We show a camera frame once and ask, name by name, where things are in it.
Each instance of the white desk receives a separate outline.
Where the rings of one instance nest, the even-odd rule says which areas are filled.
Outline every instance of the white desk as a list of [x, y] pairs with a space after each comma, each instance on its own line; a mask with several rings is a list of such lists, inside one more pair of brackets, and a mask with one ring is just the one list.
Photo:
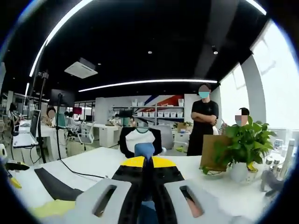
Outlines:
[[[31, 120], [23, 120], [20, 122], [19, 133], [30, 132], [30, 127], [21, 127], [21, 125], [23, 125], [25, 123], [31, 124]], [[55, 160], [59, 159], [56, 129], [46, 126], [43, 123], [41, 123], [41, 134], [42, 134], [43, 138], [47, 139], [46, 141], [47, 141], [47, 148], [49, 151], [49, 159], [51, 161], [55, 161]], [[60, 149], [61, 158], [66, 158], [67, 155], [66, 155], [66, 150], [65, 150], [66, 142], [64, 139], [64, 130], [59, 130], [58, 136], [59, 136], [59, 143], [60, 143], [59, 149]], [[33, 165], [31, 158], [30, 158], [30, 149], [25, 149], [25, 148], [14, 149], [13, 153], [14, 153], [14, 155], [17, 153], [22, 153], [22, 156], [24, 158], [24, 163], [26, 163], [29, 166]], [[31, 156], [32, 156], [33, 161], [36, 161], [39, 158], [35, 147], [31, 150]]]
[[[199, 170], [200, 156], [162, 157], [174, 161], [185, 179], [191, 179], [199, 187], [216, 196], [219, 199], [220, 207], [227, 213], [235, 216], [246, 216], [251, 220], [260, 217], [265, 205], [264, 193], [259, 190], [260, 181], [248, 186], [240, 186], [227, 176], [219, 180], [209, 180]], [[63, 159], [73, 171], [99, 176], [107, 175], [109, 178], [114, 175], [124, 160], [126, 158], [119, 150], [105, 147]], [[42, 164], [38, 167], [45, 168], [65, 184], [82, 191], [86, 191], [100, 181], [100, 178], [97, 177], [76, 175], [59, 161]], [[35, 208], [53, 201], [33, 168], [19, 173], [12, 172], [12, 175], [22, 185], [22, 189], [16, 189], [16, 193], [27, 206]]]
[[94, 134], [99, 133], [100, 146], [112, 147], [118, 144], [121, 127], [118, 126], [106, 126], [103, 124], [94, 124], [94, 129], [97, 129]]

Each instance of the yellow cloth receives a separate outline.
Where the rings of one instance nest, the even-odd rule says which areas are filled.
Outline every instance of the yellow cloth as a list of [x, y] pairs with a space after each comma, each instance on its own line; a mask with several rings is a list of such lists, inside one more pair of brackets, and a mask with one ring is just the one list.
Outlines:
[[48, 202], [41, 207], [36, 209], [32, 209], [33, 215], [37, 218], [43, 218], [48, 216], [62, 216], [68, 210], [75, 208], [75, 203], [72, 201], [62, 201], [62, 200], [55, 200], [53, 202]]

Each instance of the potted plant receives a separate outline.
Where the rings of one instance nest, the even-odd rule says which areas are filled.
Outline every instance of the potted plant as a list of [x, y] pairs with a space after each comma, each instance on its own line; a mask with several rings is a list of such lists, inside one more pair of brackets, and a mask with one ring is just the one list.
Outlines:
[[268, 131], [267, 123], [261, 121], [252, 122], [248, 116], [248, 124], [244, 126], [227, 126], [226, 135], [232, 140], [229, 146], [221, 142], [215, 142], [214, 161], [224, 166], [232, 166], [231, 178], [236, 182], [245, 180], [248, 166], [253, 162], [263, 163], [269, 149], [273, 149], [270, 135], [276, 136], [274, 132]]

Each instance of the floor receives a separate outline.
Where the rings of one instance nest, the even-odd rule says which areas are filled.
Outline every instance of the floor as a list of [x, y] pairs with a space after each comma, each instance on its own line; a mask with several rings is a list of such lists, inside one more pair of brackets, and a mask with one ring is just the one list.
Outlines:
[[[1, 139], [0, 143], [4, 144], [4, 146], [6, 148], [6, 151], [7, 151], [8, 157], [10, 159], [12, 159], [11, 147], [10, 147], [10, 145], [11, 145], [11, 134], [10, 134], [9, 131], [5, 131], [4, 132], [4, 139]], [[90, 150], [93, 150], [95, 148], [99, 148], [100, 147], [100, 142], [98, 140], [96, 140], [96, 141], [94, 141], [90, 145], [85, 145], [85, 147], [86, 147], [86, 151], [90, 151]], [[116, 146], [111, 147], [111, 148], [115, 149], [115, 150], [118, 150], [119, 146], [116, 145]], [[45, 153], [46, 161], [50, 162], [49, 153], [48, 153], [47, 148], [43, 148], [43, 150], [44, 150], [44, 153]], [[77, 154], [80, 154], [80, 153], [83, 153], [83, 152], [84, 152], [84, 145], [81, 145], [78, 140], [69, 141], [67, 143], [67, 154], [68, 154], [68, 156], [77, 155]], [[172, 150], [167, 150], [167, 152], [166, 152], [165, 155], [183, 156], [183, 155], [186, 155], [186, 153], [179, 152], [179, 151], [177, 151], [175, 149], [172, 149]], [[16, 160], [16, 161], [23, 161], [21, 155], [18, 154], [18, 153], [14, 153], [14, 160]]]

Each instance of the black t-shirt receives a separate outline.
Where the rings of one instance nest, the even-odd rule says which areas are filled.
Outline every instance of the black t-shirt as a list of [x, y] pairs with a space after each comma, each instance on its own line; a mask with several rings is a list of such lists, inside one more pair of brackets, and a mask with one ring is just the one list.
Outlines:
[[[204, 115], [215, 115], [216, 118], [218, 118], [219, 108], [218, 104], [212, 100], [210, 100], [208, 103], [204, 103], [202, 100], [199, 100], [193, 103], [192, 112], [201, 113]], [[213, 130], [213, 126], [211, 124], [194, 121], [192, 133], [209, 133], [211, 130]]]

